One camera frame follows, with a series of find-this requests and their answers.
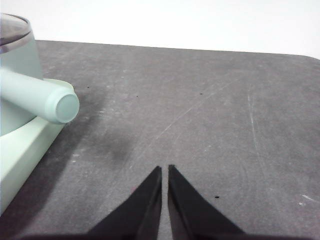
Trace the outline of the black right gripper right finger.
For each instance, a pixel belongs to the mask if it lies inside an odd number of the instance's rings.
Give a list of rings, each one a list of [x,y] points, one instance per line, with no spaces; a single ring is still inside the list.
[[[168,167],[168,211],[174,240],[246,240],[248,235],[207,202],[175,165]]]

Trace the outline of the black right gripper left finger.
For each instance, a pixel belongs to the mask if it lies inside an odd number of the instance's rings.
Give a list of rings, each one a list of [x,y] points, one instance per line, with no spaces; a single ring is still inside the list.
[[[156,166],[134,192],[90,229],[99,240],[156,240],[162,209],[162,168]]]

